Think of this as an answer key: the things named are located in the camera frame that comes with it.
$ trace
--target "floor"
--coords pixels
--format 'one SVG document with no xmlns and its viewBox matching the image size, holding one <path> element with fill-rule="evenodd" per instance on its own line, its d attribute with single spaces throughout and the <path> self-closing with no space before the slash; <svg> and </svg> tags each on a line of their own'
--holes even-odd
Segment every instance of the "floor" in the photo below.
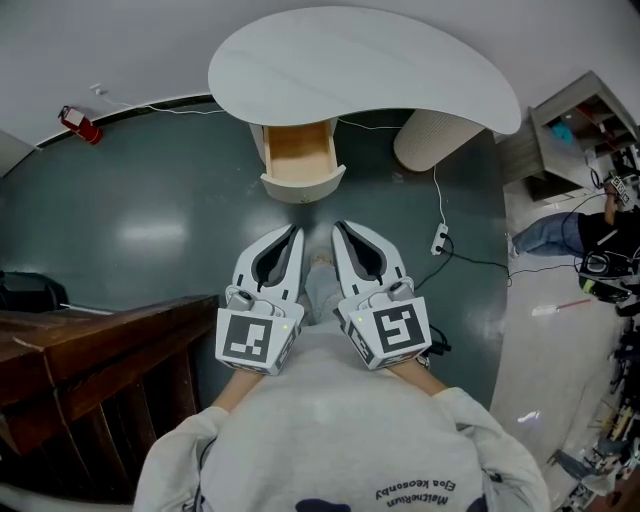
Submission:
<svg viewBox="0 0 640 512">
<path fill-rule="evenodd" d="M 515 234 L 540 217 L 571 211 L 583 198 L 559 204 L 533 204 L 521 184 L 505 187 L 507 226 Z M 577 211 L 604 209 L 601 197 Z M 572 264 L 573 257 L 520 256 L 511 272 Z M 537 306 L 561 305 L 588 298 L 578 287 L 571 267 L 513 276 L 507 292 L 505 337 L 491 413 L 505 430 L 521 441 L 542 468 L 554 507 L 576 486 L 559 466 L 547 464 L 562 448 L 580 457 L 593 443 L 597 428 L 590 428 L 608 395 L 613 363 L 607 360 L 623 321 L 613 306 L 597 301 L 563 309 L 554 315 L 532 316 Z"/>
<path fill-rule="evenodd" d="M 213 110 L 203 105 L 202 110 Z M 401 126 L 407 111 L 350 119 Z M 41 272 L 75 304 L 110 310 L 190 294 L 222 293 L 240 252 L 289 222 L 307 250 L 329 244 L 341 219 L 391 240 L 410 276 L 422 279 L 443 257 L 430 254 L 440 222 L 431 172 L 404 171 L 392 156 L 396 130 L 339 123 L 335 146 L 347 168 L 338 190 L 317 203 L 287 205 L 260 183 L 264 166 L 248 126 L 227 114 L 153 113 L 105 127 L 99 145 L 77 138 L 28 157 L 0 183 L 0 268 Z M 497 155 L 483 132 L 438 166 L 456 251 L 506 264 L 504 202 Z M 452 353 L 434 372 L 489 406 L 498 372 L 506 272 L 454 260 L 420 290 L 430 322 Z M 229 371 L 200 347 L 201 402 Z"/>
<path fill-rule="evenodd" d="M 352 119 L 397 126 L 406 115 L 370 112 Z M 327 199 L 299 206 L 266 196 L 249 130 L 226 114 L 150 114 L 105 132 L 96 147 L 78 139 L 54 144 L 0 181 L 0 268 L 47 274 L 66 286 L 74 303 L 121 310 L 221 293 L 237 255 L 263 233 L 301 224 L 312 250 L 345 218 L 392 240 L 416 280 L 442 262 L 429 254 L 440 222 L 432 174 L 398 166 L 391 157 L 394 131 L 339 124 L 344 180 Z M 506 264 L 507 229 L 515 233 L 577 205 L 541 208 L 518 186 L 503 195 L 487 132 L 437 172 L 455 250 L 476 259 Z M 601 211 L 599 201 L 580 211 Z M 511 271 L 571 262 L 523 256 Z M 546 461 L 559 447 L 579 454 L 594 434 L 588 426 L 606 394 L 612 373 L 606 357 L 621 327 L 613 308 L 591 302 L 533 317 L 536 306 L 584 298 L 571 268 L 518 274 L 507 289 L 503 270 L 453 260 L 421 292 L 430 321 L 454 346 L 434 358 L 434 372 L 491 405 L 532 452 L 559 504 L 575 483 Z M 207 403 L 228 370 L 215 362 L 211 342 L 200 347 L 198 360 Z"/>
</svg>

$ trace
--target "wooden railing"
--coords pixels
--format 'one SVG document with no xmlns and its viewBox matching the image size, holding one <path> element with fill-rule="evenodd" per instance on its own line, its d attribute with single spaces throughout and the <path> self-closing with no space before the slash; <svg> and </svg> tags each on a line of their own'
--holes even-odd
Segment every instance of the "wooden railing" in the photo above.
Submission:
<svg viewBox="0 0 640 512">
<path fill-rule="evenodd" d="M 189 348 L 217 308 L 207 296 L 109 316 L 0 312 L 2 479 L 131 502 L 151 445 L 198 412 Z"/>
</svg>

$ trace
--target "red fire extinguisher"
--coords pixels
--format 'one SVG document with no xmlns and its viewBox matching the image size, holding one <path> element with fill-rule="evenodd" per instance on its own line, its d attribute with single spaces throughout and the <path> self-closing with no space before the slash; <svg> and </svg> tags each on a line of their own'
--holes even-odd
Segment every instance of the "red fire extinguisher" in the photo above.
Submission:
<svg viewBox="0 0 640 512">
<path fill-rule="evenodd" d="M 64 106 L 58 114 L 60 122 L 76 135 L 82 137 L 89 144 L 97 144 L 102 138 L 102 130 L 87 119 L 87 117 L 73 107 Z"/>
</svg>

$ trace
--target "wooden drawer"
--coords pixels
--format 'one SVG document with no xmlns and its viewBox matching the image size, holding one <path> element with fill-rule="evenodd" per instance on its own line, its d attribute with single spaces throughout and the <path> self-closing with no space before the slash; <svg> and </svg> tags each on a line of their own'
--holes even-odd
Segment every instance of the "wooden drawer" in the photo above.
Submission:
<svg viewBox="0 0 640 512">
<path fill-rule="evenodd" d="M 329 121 L 304 126 L 265 126 L 262 176 L 267 193 L 288 203 L 317 201 L 333 192 L 345 171 L 338 167 Z"/>
</svg>

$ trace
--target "curved white tabletop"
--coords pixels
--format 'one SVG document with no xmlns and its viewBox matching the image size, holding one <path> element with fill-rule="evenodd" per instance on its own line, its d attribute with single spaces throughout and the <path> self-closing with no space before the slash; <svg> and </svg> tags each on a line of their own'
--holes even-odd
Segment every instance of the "curved white tabletop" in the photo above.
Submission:
<svg viewBox="0 0 640 512">
<path fill-rule="evenodd" d="M 209 66 L 229 114 L 269 126 L 385 108 L 453 114 L 493 131 L 520 126 L 511 86 L 487 59 L 429 25 L 357 7 L 312 7 L 257 20 Z"/>
</svg>

